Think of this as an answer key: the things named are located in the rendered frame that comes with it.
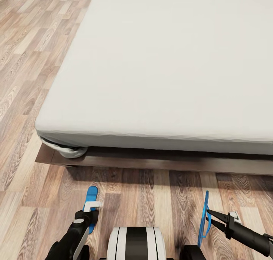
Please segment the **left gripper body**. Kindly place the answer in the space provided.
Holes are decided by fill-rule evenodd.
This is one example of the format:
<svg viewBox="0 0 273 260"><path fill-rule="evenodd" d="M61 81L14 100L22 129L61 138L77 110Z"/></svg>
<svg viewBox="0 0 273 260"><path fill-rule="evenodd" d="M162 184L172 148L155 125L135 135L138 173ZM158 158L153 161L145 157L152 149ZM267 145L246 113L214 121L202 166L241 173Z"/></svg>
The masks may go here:
<svg viewBox="0 0 273 260"><path fill-rule="evenodd" d="M98 222L98 215L98 210L90 210L90 212L84 212L83 210L80 210L76 213L75 219L78 217L87 216L90 221L89 224L96 224Z"/></svg>

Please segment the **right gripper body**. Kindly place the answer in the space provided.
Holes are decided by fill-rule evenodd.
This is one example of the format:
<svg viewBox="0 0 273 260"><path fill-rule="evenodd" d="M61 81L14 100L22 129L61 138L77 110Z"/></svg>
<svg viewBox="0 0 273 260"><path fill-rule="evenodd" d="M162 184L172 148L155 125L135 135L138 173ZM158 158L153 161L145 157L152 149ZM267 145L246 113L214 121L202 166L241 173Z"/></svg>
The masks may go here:
<svg viewBox="0 0 273 260"><path fill-rule="evenodd" d="M226 238L235 239L242 244L253 249L254 247L254 232L253 230L235 222L233 216L229 216L229 222L226 224Z"/></svg>

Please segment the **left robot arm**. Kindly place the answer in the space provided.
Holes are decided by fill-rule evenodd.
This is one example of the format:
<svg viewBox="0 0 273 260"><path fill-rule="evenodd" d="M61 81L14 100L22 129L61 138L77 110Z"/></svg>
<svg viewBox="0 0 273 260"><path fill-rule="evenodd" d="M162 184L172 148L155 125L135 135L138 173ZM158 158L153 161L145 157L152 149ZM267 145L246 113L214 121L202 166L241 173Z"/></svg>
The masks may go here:
<svg viewBox="0 0 273 260"><path fill-rule="evenodd" d="M98 222L98 210L103 206L101 201L87 201L84 209L76 213L75 221L70 225L67 233L55 242L45 260L77 260L89 235L89 225Z"/></svg>

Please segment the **sandal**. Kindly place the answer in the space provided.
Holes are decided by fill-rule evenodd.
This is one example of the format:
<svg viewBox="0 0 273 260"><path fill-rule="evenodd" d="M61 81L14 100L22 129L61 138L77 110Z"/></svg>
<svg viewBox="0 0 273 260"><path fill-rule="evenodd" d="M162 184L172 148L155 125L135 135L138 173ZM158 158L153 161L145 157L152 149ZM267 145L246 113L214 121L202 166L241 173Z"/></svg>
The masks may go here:
<svg viewBox="0 0 273 260"><path fill-rule="evenodd" d="M199 235L198 235L198 247L201 247L202 238L206 238L207 233L209 232L210 227L211 227L211 214L207 212L207 210L209 209L209 207L207 205L208 199L209 199L209 191L206 192L206 197L205 197L204 209L203 209L203 213L202 213L202 219L201 219ZM206 235L203 235L206 218L207 218L209 224L208 224Z"/></svg>
<svg viewBox="0 0 273 260"><path fill-rule="evenodd" d="M87 195L86 195L86 200L85 203L87 201L96 201L98 195L98 189L95 186L90 186L87 190ZM96 208L91 208L91 210L96 210ZM90 224L89 225L89 234L91 234L94 230L95 224Z"/></svg>

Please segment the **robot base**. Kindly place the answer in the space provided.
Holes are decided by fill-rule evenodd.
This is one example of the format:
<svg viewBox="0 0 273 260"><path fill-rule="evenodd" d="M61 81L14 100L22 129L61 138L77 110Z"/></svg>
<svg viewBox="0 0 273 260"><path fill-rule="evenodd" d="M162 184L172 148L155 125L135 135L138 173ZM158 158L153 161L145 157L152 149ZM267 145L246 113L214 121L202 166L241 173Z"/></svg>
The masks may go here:
<svg viewBox="0 0 273 260"><path fill-rule="evenodd" d="M77 260L89 260L89 246L84 245ZM99 260L107 260L106 258L100 258ZM167 258L166 260L174 260L173 258ZM197 245L185 245L184 246L184 260L206 260L201 249Z"/></svg>

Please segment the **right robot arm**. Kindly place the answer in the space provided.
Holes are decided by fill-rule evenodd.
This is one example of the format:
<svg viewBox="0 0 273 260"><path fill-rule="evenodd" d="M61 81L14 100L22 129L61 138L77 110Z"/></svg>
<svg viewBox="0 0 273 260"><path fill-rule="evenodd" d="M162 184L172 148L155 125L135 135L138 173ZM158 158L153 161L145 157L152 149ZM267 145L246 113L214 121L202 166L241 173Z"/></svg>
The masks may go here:
<svg viewBox="0 0 273 260"><path fill-rule="evenodd" d="M264 256L270 256L273 259L273 236L266 233L261 235L241 225L242 222L237 211L228 212L228 215L213 210L207 210L207 212L226 223L225 227L225 224L213 219L211 220L211 224L224 232L227 239L230 240L233 238Z"/></svg>

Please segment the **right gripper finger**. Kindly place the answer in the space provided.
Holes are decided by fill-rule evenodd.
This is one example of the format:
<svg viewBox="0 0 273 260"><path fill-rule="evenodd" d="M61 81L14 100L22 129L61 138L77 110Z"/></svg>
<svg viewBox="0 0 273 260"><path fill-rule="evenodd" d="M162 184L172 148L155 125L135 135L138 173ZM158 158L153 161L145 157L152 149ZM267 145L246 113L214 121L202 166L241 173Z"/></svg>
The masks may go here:
<svg viewBox="0 0 273 260"><path fill-rule="evenodd" d="M223 221L226 224L229 222L229 216L231 216L231 215L222 214L213 210L207 210L207 212L213 215L214 217L216 217L217 219Z"/></svg>
<svg viewBox="0 0 273 260"><path fill-rule="evenodd" d="M225 224L220 223L218 221L215 221L213 219L211 220L211 224L213 224L216 228L220 229L222 232L224 232L225 234L227 234Z"/></svg>

